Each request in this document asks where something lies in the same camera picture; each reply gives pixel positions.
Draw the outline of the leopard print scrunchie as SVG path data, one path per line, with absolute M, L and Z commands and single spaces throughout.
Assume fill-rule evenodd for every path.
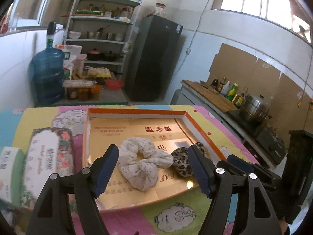
M 192 177 L 194 172 L 189 164 L 188 149 L 186 147 L 179 147 L 174 150 L 171 155 L 173 156 L 173 168 L 182 177 Z

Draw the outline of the white floral scrunchie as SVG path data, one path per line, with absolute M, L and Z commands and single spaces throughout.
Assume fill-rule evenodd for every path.
M 159 169 L 173 164 L 173 156 L 156 149 L 154 143 L 143 137 L 131 137 L 119 147 L 117 167 L 129 184 L 140 191 L 156 186 Z

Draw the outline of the black gas stove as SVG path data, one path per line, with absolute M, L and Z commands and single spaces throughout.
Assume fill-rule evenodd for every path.
M 257 135 L 256 142 L 268 153 L 276 165 L 286 155 L 285 142 L 270 127 L 264 127 Z

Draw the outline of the steel cooking pot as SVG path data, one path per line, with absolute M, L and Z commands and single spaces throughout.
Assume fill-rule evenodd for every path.
M 246 122 L 262 123 L 268 116 L 269 110 L 261 94 L 258 97 L 249 94 L 242 103 L 239 114 Z

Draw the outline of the floral tissue box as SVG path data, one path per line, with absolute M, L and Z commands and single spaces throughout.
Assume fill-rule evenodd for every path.
M 74 173 L 73 134 L 70 129 L 46 127 L 35 129 L 23 163 L 21 206 L 33 209 L 53 173 L 61 177 Z

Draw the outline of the green white tissue box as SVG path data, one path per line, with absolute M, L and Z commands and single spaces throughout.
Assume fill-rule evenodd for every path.
M 1 146 L 1 200 L 21 206 L 21 183 L 25 154 L 16 147 Z

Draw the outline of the colourful cartoon quilt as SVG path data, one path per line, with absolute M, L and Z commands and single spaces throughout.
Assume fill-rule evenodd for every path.
M 1 112 L 1 146 L 16 147 L 25 158 L 35 129 L 56 127 L 73 134 L 74 172 L 82 168 L 83 134 L 90 108 L 185 110 L 200 119 L 209 138 L 224 155 L 231 154 L 256 162 L 255 157 L 210 111 L 201 106 L 184 105 L 108 105 L 47 107 Z M 209 209 L 210 200 L 198 186 L 163 201 L 129 209 L 101 212 L 111 234 L 196 234 Z

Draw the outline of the green yellow bottle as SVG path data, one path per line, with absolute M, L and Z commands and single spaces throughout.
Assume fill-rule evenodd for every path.
M 237 90 L 238 90 L 238 86 L 239 85 L 237 83 L 234 83 L 233 86 L 231 87 L 231 89 L 229 90 L 229 92 L 227 93 L 226 98 L 229 101 L 232 101 L 233 98 L 235 97 Z

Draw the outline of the white spray bottle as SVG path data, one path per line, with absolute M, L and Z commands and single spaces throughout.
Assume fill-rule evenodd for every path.
M 230 81 L 227 81 L 227 83 L 222 87 L 220 94 L 222 96 L 226 96 L 229 90 Z

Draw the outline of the orange shallow cardboard box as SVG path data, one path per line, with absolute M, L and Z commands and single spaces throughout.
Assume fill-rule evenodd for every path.
M 197 142 L 214 163 L 224 159 L 200 119 L 185 110 L 90 108 L 83 134 L 83 165 L 91 165 L 111 144 L 119 149 L 107 188 L 96 200 L 100 211 L 153 204 L 196 187 L 194 178 L 175 172 L 171 153 Z

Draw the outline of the wooden cutting board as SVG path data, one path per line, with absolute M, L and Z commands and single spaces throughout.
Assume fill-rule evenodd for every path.
M 192 90 L 194 90 L 196 93 L 202 96 L 205 100 L 212 103 L 216 108 L 218 108 L 223 113 L 238 110 L 231 101 L 221 96 L 214 89 L 208 89 L 197 82 L 189 80 L 182 80 L 181 83 L 183 86 L 190 87 Z

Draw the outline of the red plastic basket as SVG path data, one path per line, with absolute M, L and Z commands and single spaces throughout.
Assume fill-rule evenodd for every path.
M 121 80 L 111 78 L 106 80 L 106 85 L 111 90 L 119 90 L 124 86 L 124 83 Z

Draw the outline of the black refrigerator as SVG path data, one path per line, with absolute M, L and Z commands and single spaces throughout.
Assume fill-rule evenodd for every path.
M 182 30 L 182 25 L 157 15 L 142 19 L 125 79 L 131 101 L 152 102 L 165 97 Z

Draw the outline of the blue water jug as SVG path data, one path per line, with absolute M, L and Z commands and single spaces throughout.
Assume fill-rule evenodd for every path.
M 64 96 L 64 58 L 62 50 L 53 47 L 56 22 L 50 22 L 46 34 L 46 48 L 32 58 L 36 100 L 40 105 L 54 104 Z

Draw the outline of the egg tray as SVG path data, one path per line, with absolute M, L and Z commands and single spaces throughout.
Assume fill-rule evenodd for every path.
M 93 78 L 110 79 L 112 77 L 110 70 L 104 67 L 93 68 L 90 67 L 87 71 L 87 75 Z

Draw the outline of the glass jar on fridge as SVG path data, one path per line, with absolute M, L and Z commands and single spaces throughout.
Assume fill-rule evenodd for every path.
M 165 4 L 156 3 L 153 14 L 165 18 L 166 17 L 165 8 L 166 8 Z

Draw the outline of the grey metal shelf rack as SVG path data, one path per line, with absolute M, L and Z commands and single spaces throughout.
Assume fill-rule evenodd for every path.
M 141 0 L 74 0 L 63 43 L 81 46 L 87 65 L 123 75 L 141 5 Z

